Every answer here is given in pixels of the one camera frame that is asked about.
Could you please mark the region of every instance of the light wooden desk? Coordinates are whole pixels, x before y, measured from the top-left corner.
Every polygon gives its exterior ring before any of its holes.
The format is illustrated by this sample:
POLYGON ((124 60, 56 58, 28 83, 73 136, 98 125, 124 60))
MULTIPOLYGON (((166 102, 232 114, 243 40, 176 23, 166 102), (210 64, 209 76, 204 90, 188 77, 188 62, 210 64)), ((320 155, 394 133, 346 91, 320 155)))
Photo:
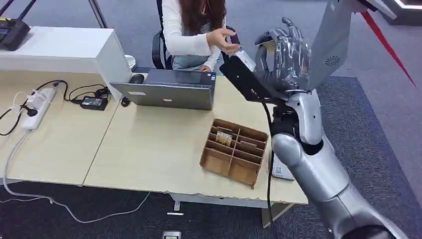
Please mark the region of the light wooden desk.
MULTIPOLYGON (((170 193, 175 201, 266 208, 269 147, 253 190, 200 167, 214 118, 269 133, 262 105, 247 102, 225 77, 218 77, 212 112, 118 107, 84 185, 170 193)), ((271 182, 275 218, 293 204, 308 203, 296 181, 271 182)))
MULTIPOLYGON (((69 83, 68 93, 79 86, 103 83, 97 74, 0 72, 1 114, 12 105, 17 92, 30 94, 32 89, 57 79, 69 83)), ((24 100, 25 94, 20 94, 17 103, 22 104, 24 100)), ((8 178, 82 185, 116 107, 117 102, 111 99, 104 112, 83 110, 79 105, 63 102, 63 95, 58 92, 40 127, 30 134, 13 157, 8 178)), ((15 112, 0 120, 2 133, 8 132, 15 123, 15 112)), ((21 134, 23 131, 18 126, 10 137, 0 136, 2 169, 5 158, 21 134)), ((3 177, 3 170, 0 171, 0 177, 3 177)))

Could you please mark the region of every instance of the computer mouse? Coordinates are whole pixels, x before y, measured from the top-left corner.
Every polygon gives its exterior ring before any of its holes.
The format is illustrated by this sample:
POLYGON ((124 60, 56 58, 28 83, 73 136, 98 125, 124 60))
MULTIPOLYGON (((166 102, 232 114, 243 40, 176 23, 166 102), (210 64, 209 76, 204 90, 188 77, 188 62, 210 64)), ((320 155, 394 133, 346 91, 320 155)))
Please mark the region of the computer mouse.
POLYGON ((143 84, 144 80, 145 80, 144 75, 136 74, 136 75, 133 75, 132 78, 130 78, 129 83, 131 83, 131 84, 143 84))

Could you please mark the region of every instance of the gray carpet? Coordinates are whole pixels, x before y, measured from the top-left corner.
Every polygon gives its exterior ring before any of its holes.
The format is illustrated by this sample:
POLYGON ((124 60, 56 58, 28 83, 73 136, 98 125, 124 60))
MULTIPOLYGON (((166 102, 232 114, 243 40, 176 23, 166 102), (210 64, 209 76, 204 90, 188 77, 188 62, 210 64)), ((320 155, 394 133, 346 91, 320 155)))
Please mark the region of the gray carpet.
MULTIPOLYGON (((422 211, 356 78, 333 77, 319 89, 324 128, 337 155, 362 194, 410 238, 422 236, 422 211)), ((20 192, 43 193, 68 204, 83 220, 136 208, 146 193, 17 183, 20 192)), ((0 199, 10 196, 0 190, 0 199)), ((173 201, 152 194, 133 214, 81 225, 47 201, 0 205, 3 239, 158 239, 180 230, 185 239, 269 239, 259 209, 183 203, 185 216, 168 216, 173 201)), ((280 238, 325 238, 312 206, 295 206, 277 220, 280 238)))

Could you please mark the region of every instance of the sleeve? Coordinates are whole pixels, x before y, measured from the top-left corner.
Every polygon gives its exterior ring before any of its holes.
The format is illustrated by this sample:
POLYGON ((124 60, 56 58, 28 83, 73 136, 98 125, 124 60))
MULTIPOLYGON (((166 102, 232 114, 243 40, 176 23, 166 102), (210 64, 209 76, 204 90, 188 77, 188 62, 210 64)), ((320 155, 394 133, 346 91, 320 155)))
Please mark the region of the sleeve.
POLYGON ((177 55, 211 55, 207 36, 182 35, 182 17, 178 0, 163 0, 163 26, 167 50, 170 54, 177 55))
MULTIPOLYGON (((226 18, 225 17, 224 17, 224 20, 223 20, 222 27, 226 28, 226 18)), ((211 47, 211 56, 208 57, 208 60, 204 63, 204 65, 208 66, 211 69, 211 71, 214 70, 214 67, 217 64, 217 60, 220 57, 220 53, 221 53, 221 50, 218 47, 216 47, 216 46, 211 47)))

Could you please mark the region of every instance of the cardboard box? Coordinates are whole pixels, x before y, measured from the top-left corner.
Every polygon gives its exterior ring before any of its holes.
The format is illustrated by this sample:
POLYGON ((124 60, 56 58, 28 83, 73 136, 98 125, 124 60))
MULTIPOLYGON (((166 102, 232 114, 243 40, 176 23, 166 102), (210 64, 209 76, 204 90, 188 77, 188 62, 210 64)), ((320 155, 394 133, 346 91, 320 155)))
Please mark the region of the cardboard box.
POLYGON ((263 161, 268 135, 251 128, 214 119, 200 165, 211 172, 253 186, 263 161), (217 134, 231 135, 231 141, 217 142, 217 134))

